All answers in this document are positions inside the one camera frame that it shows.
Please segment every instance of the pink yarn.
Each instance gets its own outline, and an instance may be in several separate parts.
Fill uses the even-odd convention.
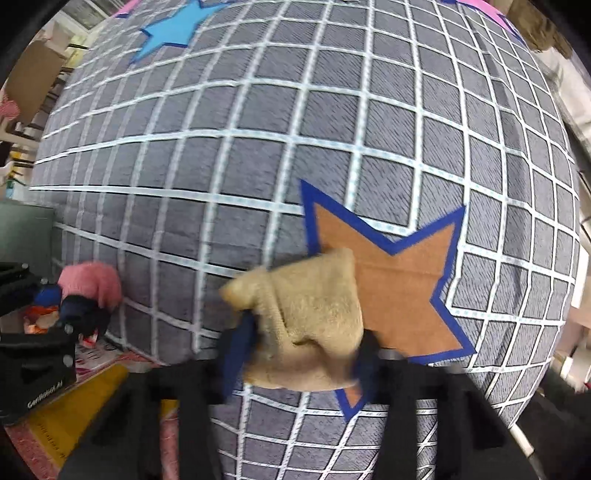
[[[121,303],[121,280],[117,270],[101,262],[69,265],[61,271],[57,283],[62,300],[68,295],[80,295],[96,300],[100,308],[111,311]]]

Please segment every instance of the yellow object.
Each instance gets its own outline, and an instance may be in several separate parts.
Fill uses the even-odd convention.
[[[64,465],[78,439],[127,374],[123,365],[112,365],[31,413],[27,420],[29,428],[57,466]],[[176,401],[164,401],[161,414],[166,416],[176,404]]]
[[[355,259],[335,249],[268,272],[257,268],[220,291],[236,311],[259,315],[261,340],[244,380],[264,388],[334,390],[352,385],[363,323]]]

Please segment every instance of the blue star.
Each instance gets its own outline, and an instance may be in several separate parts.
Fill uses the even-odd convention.
[[[198,26],[212,13],[226,7],[218,4],[203,7],[199,1],[191,0],[187,5],[178,9],[172,16],[142,28],[148,39],[137,52],[131,63],[135,63],[166,45],[187,48]]]
[[[468,337],[466,336],[466,334],[464,333],[464,331],[462,330],[460,325],[457,323],[456,319],[453,317],[453,315],[447,309],[446,305],[441,300],[441,293],[443,291],[443,288],[446,285],[447,281],[453,275],[453,261],[456,256],[457,242],[459,240],[460,228],[462,226],[465,211],[466,211],[465,207],[460,207],[460,208],[458,208],[458,210],[455,210],[454,212],[449,213],[449,214],[441,217],[438,220],[435,220],[433,223],[430,223],[429,225],[422,227],[421,229],[419,229],[417,232],[413,233],[412,235],[409,235],[405,238],[402,238],[400,240],[393,242],[389,238],[387,238],[386,236],[384,236],[383,234],[378,232],[377,230],[374,230],[366,222],[364,222],[361,218],[359,218],[353,212],[347,210],[339,202],[333,200],[327,194],[321,192],[320,190],[318,190],[317,188],[313,187],[312,185],[310,185],[309,183],[307,183],[303,180],[301,181],[301,198],[302,198],[302,204],[304,206],[304,222],[305,222],[305,226],[306,226],[308,254],[310,254],[310,255],[316,255],[316,254],[320,253],[320,251],[322,250],[322,245],[324,244],[324,241],[328,242],[327,245],[331,245],[331,243],[333,241],[335,241],[334,235],[330,236],[330,239],[327,239],[327,237],[324,237],[324,240],[323,240],[323,238],[321,238],[321,237],[323,237],[320,232],[322,224],[321,224],[321,219],[319,218],[319,210],[317,207],[320,207],[325,212],[327,212],[332,218],[336,218],[339,221],[344,222],[348,226],[347,227],[348,230],[342,230],[342,229],[339,230],[341,232],[340,235],[342,235],[343,232],[344,232],[344,235],[348,235],[348,233],[346,233],[347,231],[356,232],[355,235],[360,234],[363,237],[365,237],[366,240],[369,240],[371,242],[370,244],[367,244],[367,245],[370,245],[371,248],[379,249],[382,252],[384,252],[388,255],[391,255],[393,258],[395,258],[397,255],[405,254],[405,252],[408,252],[412,247],[419,245],[422,242],[429,241],[429,239],[433,235],[436,235],[439,232],[447,229],[449,226],[453,226],[453,233],[452,233],[452,237],[449,240],[449,247],[447,248],[446,251],[442,252],[443,253],[442,259],[444,260],[444,266],[443,266],[443,271],[441,273],[441,277],[439,278],[438,281],[436,281],[432,292],[431,291],[424,291],[424,290],[420,290],[420,291],[416,290],[415,291],[415,293],[416,293],[415,301],[416,301],[416,306],[418,306],[418,304],[421,301],[429,301],[430,302],[430,304],[433,306],[433,309],[434,309],[434,312],[433,312],[433,315],[431,315],[430,321],[431,322],[443,322],[447,326],[447,328],[449,329],[449,332],[452,334],[451,338],[455,337],[455,339],[457,340],[456,346],[449,347],[449,348],[442,348],[441,345],[438,343],[437,346],[436,345],[433,346],[433,349],[429,354],[411,356],[409,358],[409,360],[416,362],[416,363],[420,363],[420,364],[427,364],[427,363],[431,363],[431,362],[438,362],[438,361],[442,361],[442,360],[459,358],[459,357],[463,357],[463,356],[467,356],[467,355],[472,355],[475,353],[474,347],[472,346],[470,340],[468,339]],[[326,222],[327,221],[326,215],[323,218],[324,218],[324,220],[322,220],[322,221]],[[334,226],[335,224],[334,223],[324,223],[324,225],[325,225],[325,227],[324,227],[325,233],[324,234],[326,235],[327,234],[326,229],[329,229],[331,226]],[[349,245],[348,240],[345,237],[341,236],[341,237],[337,238],[336,242],[339,243],[339,245],[338,245],[339,247],[352,248],[356,257],[357,257],[358,253],[361,253],[361,255],[362,255],[362,252],[356,251],[356,248],[359,248],[359,247],[358,246],[355,247],[355,246],[353,246],[353,244]],[[393,275],[400,277],[400,275],[404,275],[404,272],[394,271]],[[373,294],[375,295],[375,297],[378,297],[380,294],[380,289],[373,288],[373,292],[374,292]],[[362,297],[360,297],[360,303],[361,303],[362,310],[364,310],[365,306],[364,306]],[[369,328],[370,330],[374,330],[372,325],[377,325],[378,327],[379,327],[379,325],[381,325],[381,324],[372,324],[372,319],[369,318],[368,316],[366,316],[366,313],[371,314],[372,311],[364,310],[363,322],[364,322],[364,325],[366,328]],[[410,322],[410,323],[415,324],[415,323],[421,323],[421,322],[424,323],[426,321],[426,317],[420,317],[420,318],[413,317],[413,315],[416,315],[416,313],[414,312],[413,309],[411,309],[410,311],[405,312],[405,313],[402,311],[397,312],[397,313],[402,314],[404,317],[402,319],[398,319],[397,321],[399,321],[399,322],[405,321],[405,322]],[[380,330],[380,328],[376,328],[375,330],[377,330],[378,337],[380,337],[380,335],[379,335],[380,333],[385,333],[384,331]],[[404,345],[401,345],[401,350],[405,351]],[[357,413],[359,410],[361,410],[361,408],[363,408],[363,406],[365,405],[365,403],[367,401],[366,397],[362,394],[361,397],[359,398],[359,400],[356,402],[356,404],[351,405],[350,400],[348,399],[345,390],[337,390],[336,397],[337,397],[337,400],[339,402],[339,405],[341,407],[341,410],[342,410],[343,415],[345,416],[346,420],[351,419],[353,417],[353,415],[355,415],[355,413]]]

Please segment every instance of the pink fabric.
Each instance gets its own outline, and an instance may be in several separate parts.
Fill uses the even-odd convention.
[[[0,100],[0,117],[14,120],[21,114],[21,109],[14,100],[10,100],[6,93],[3,93]]]
[[[111,311],[121,303],[121,281],[117,270],[100,262],[69,265],[61,271],[57,281],[61,299],[68,295],[81,295],[96,300],[100,308]]]
[[[138,3],[140,3],[140,2],[141,2],[141,0],[131,0],[131,2],[128,2],[127,4],[125,4],[125,6],[123,8],[121,8],[114,15],[114,17],[127,18],[129,16],[129,14],[134,10],[135,7],[137,7]]]

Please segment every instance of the gray grid-patterned ball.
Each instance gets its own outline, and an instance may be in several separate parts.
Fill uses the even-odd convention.
[[[299,179],[392,238],[466,204],[445,298],[478,351],[460,363],[512,423],[579,251],[574,163],[529,52],[429,0],[249,1],[130,66],[139,27],[180,3],[110,20],[51,115],[34,190],[56,207],[56,268],[117,266],[111,335],[172,363],[214,347],[228,277],[305,255]],[[419,407],[423,478],[436,410]],[[363,480],[386,412],[346,424],[333,393],[243,385],[214,415],[230,476]]]

